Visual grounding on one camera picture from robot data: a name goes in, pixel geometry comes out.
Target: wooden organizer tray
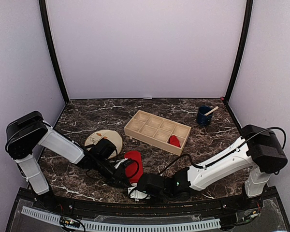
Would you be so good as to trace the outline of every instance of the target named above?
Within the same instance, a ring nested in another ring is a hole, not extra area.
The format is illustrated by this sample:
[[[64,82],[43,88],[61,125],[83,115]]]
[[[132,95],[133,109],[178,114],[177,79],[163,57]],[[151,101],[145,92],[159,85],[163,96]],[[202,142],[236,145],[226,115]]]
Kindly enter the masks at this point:
[[[139,110],[124,129],[127,136],[180,155],[191,127]],[[180,147],[168,143],[172,135],[178,138]]]

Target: white cable tray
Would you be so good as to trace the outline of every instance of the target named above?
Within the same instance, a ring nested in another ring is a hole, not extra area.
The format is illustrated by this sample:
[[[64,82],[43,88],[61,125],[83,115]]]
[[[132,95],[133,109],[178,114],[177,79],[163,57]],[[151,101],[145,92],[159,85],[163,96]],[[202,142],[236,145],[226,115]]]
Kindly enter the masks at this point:
[[[60,215],[23,206],[22,214],[49,224],[60,226]],[[196,232],[220,228],[220,219],[168,225],[121,225],[81,220],[88,232]]]

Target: wooden stick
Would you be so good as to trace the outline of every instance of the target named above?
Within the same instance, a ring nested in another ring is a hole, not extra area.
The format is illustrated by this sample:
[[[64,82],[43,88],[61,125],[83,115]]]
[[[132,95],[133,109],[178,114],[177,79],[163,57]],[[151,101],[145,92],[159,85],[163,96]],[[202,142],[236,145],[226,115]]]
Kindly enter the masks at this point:
[[[212,112],[214,112],[214,111],[217,110],[218,108],[219,108],[219,107],[216,106],[214,109],[212,109],[211,111],[207,112],[207,113],[205,114],[205,116],[208,116],[209,114],[211,114]]]

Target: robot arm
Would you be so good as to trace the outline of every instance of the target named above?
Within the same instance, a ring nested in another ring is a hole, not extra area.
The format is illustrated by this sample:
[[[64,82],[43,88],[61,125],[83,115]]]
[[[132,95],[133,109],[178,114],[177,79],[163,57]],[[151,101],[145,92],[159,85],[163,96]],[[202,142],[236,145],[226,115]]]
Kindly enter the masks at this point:
[[[250,198],[258,196],[271,174],[287,164],[275,133],[262,131],[263,128],[247,125],[243,128],[243,137],[219,154],[198,165],[186,167],[172,177],[143,174],[136,190],[154,197],[177,200],[189,197],[191,189],[201,191],[238,170],[253,166],[249,179],[245,182],[245,191]],[[47,125],[37,111],[10,123],[7,127],[7,139],[6,151],[18,164],[33,191],[41,196],[43,202],[52,202],[51,206],[56,206],[54,194],[32,155],[36,145],[56,152],[81,168],[99,171],[111,186],[131,187],[125,168],[134,161],[128,159],[115,166],[111,164],[107,158],[116,150],[111,141],[101,139],[88,151]]]
[[[247,125],[243,137],[212,158],[197,165],[184,168],[172,177],[144,174],[137,190],[155,197],[178,200],[189,197],[190,189],[204,190],[212,183],[243,168],[253,167],[245,182],[247,197],[253,198],[263,192],[263,187],[273,173],[279,172],[287,158],[272,131]]]
[[[106,139],[101,139],[90,151],[74,141],[64,137],[43,121],[42,115],[35,111],[12,123],[7,127],[6,151],[15,160],[33,191],[41,201],[52,202],[54,195],[44,177],[32,150],[36,145],[46,147],[63,156],[69,162],[81,167],[92,168],[100,172],[108,184],[114,187],[130,187],[125,175],[125,168],[134,161],[125,160],[114,166],[107,158],[116,150],[116,146]]]

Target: black corner post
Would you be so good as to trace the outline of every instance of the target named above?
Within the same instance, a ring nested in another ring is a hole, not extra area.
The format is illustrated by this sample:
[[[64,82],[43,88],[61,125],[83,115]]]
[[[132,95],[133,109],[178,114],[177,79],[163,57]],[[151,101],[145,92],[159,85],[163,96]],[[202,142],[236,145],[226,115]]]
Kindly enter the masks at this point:
[[[229,86],[228,86],[226,95],[224,97],[224,102],[226,104],[228,104],[228,102],[230,100],[230,97],[232,95],[232,91],[233,91],[233,88],[235,85],[235,81],[237,78],[237,74],[238,74],[238,71],[240,69],[240,65],[241,65],[241,61],[242,61],[242,57],[243,57],[243,53],[244,53],[244,48],[245,48],[245,44],[246,44],[246,39],[247,39],[247,35],[248,35],[248,28],[249,28],[251,11],[252,11],[252,4],[253,4],[253,0],[247,0],[240,43],[238,45],[238,50],[237,50],[237,54],[236,54],[235,63],[234,63],[233,71],[231,74]]]
[[[54,43],[53,43],[53,38],[52,38],[50,26],[49,26],[45,0],[39,0],[39,4],[40,4],[41,18],[42,18],[42,22],[43,22],[44,33],[45,33],[45,37],[46,37],[49,55],[50,55],[50,58],[51,58],[52,63],[53,63],[55,75],[56,75],[56,78],[57,78],[57,81],[59,84],[59,88],[60,88],[62,97],[64,99],[64,102],[67,104],[69,102],[69,96],[68,96],[68,93],[67,93],[67,90],[65,88],[63,78],[62,78],[62,75],[60,72],[60,68],[59,68],[59,64],[58,64],[58,60],[57,60],[57,56],[56,56],[56,52],[55,52],[55,47],[54,47]]]

